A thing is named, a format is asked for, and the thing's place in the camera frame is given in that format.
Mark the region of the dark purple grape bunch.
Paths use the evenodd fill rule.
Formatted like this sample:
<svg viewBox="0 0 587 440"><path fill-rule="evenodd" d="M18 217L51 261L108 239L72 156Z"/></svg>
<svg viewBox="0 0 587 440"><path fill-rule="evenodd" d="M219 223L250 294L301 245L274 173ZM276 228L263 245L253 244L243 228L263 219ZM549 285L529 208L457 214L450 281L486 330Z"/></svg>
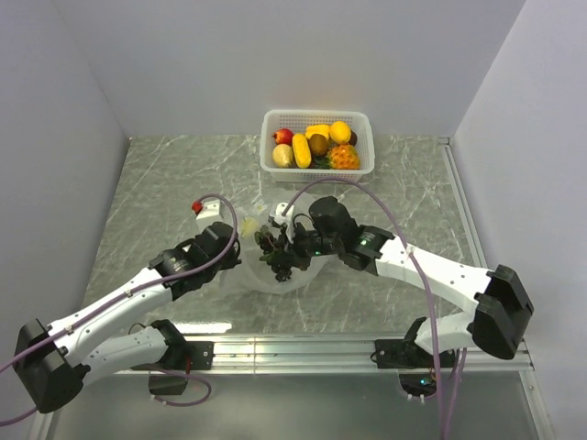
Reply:
<svg viewBox="0 0 587 440"><path fill-rule="evenodd" d="M272 229L263 225L254 233L256 245L262 251L259 261L265 262L274 274L278 282L289 281L293 275L293 269L298 267L297 256L285 233L285 227L279 228L275 235Z"/></svg>

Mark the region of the transparent plastic bag with fruit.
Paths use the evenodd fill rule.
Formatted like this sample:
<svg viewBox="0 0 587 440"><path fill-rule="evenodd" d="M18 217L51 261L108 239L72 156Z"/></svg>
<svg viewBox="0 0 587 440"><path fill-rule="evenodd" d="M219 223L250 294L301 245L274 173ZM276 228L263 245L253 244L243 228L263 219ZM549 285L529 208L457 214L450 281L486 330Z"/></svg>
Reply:
<svg viewBox="0 0 587 440"><path fill-rule="evenodd" d="M254 234L263 227L266 227L275 237L280 234L280 230L270 224L271 209L271 204L266 204L263 200L236 208L241 263L234 269L220 274L220 288L223 291L285 294L309 284L326 264L332 261L332 256L312 258L306 271L292 269L292 277L289 280L277 281L270 266L260 260L263 253L254 239Z"/></svg>

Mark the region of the yellow fruit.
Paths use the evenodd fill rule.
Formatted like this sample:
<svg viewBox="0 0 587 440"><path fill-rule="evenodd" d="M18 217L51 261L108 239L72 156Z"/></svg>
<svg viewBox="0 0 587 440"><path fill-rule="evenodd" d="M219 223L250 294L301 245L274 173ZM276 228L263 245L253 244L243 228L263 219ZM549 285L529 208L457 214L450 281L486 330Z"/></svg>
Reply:
<svg viewBox="0 0 587 440"><path fill-rule="evenodd" d="M292 138L293 156L299 169L308 169L312 163L312 153L303 134L294 134Z"/></svg>
<svg viewBox="0 0 587 440"><path fill-rule="evenodd" d="M329 136L338 145L348 144L352 137L352 130L346 122L336 121L329 128Z"/></svg>

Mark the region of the orange spiky pineapple toy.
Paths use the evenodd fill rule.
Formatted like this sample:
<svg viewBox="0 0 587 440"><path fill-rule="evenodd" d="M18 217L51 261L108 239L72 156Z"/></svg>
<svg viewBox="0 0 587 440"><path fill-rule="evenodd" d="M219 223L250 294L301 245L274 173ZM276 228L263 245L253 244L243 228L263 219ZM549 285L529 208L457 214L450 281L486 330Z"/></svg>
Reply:
<svg viewBox="0 0 587 440"><path fill-rule="evenodd" d="M329 148L324 156L316 157L315 165L324 170L355 171L360 168L360 157L354 146L341 144Z"/></svg>

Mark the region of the brown kiwi fruit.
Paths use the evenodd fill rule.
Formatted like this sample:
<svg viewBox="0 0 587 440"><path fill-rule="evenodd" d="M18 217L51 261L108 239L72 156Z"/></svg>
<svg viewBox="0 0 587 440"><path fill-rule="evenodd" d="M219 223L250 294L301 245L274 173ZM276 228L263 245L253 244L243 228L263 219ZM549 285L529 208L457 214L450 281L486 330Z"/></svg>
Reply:
<svg viewBox="0 0 587 440"><path fill-rule="evenodd" d="M329 141L321 134L313 134L308 140L308 146L313 156L323 157L327 154Z"/></svg>

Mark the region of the yellow bell pepper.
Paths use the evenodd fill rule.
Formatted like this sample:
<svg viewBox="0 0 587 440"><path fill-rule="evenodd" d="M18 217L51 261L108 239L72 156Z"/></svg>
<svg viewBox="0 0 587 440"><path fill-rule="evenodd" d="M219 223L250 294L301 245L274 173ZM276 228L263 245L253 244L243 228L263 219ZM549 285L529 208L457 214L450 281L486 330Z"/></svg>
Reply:
<svg viewBox="0 0 587 440"><path fill-rule="evenodd" d="M310 139L313 135L320 135L326 140L330 139L330 125L320 124L308 126L305 130L305 137Z"/></svg>

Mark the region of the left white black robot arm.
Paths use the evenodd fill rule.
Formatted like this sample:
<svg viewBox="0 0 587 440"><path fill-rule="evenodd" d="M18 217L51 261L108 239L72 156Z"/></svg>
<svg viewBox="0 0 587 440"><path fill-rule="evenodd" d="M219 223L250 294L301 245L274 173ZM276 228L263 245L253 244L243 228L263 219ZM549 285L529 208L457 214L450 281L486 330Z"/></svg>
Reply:
<svg viewBox="0 0 587 440"><path fill-rule="evenodd" d="M52 324L34 319L17 336L13 369L39 413L52 413L91 383L120 370L152 365L187 370L195 355L168 320L115 336L141 315L171 303L239 264L235 228L215 222L162 251L103 299Z"/></svg>

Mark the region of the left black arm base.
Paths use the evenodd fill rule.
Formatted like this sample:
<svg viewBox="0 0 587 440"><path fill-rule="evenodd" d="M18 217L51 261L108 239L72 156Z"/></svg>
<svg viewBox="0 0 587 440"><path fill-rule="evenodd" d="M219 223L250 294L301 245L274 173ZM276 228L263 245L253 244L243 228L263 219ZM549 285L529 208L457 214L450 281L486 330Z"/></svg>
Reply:
<svg viewBox="0 0 587 440"><path fill-rule="evenodd" d="M149 325L134 323L128 333L136 327L158 330L170 347L170 354L156 364L165 370L182 371L189 375L196 371L208 371L212 368L215 343L212 341L188 341L180 330L169 320L156 320ZM156 398L181 396L188 388L189 380L173 375L149 377L149 392Z"/></svg>

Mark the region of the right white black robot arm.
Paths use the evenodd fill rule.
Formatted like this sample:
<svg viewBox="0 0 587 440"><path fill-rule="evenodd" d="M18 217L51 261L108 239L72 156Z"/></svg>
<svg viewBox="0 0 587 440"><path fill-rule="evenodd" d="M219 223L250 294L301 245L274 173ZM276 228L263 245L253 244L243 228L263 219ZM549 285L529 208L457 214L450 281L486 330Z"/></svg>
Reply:
<svg viewBox="0 0 587 440"><path fill-rule="evenodd" d="M389 231L358 225L333 196L312 203L309 217L311 230L293 228L297 257L336 255L351 269L403 281L459 308L410 327L404 343L409 363L424 366L435 354L469 347L502 360L515 357L534 306L514 269L468 266L404 244Z"/></svg>

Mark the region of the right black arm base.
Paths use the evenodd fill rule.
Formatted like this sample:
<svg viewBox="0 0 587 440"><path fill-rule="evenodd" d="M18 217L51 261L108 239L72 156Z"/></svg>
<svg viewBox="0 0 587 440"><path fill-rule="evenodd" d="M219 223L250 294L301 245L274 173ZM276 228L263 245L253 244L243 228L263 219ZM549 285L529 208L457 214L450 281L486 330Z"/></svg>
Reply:
<svg viewBox="0 0 587 440"><path fill-rule="evenodd" d="M409 398L427 400L437 394L433 356L415 343L376 339L370 359L377 369L396 369L401 389Z"/></svg>

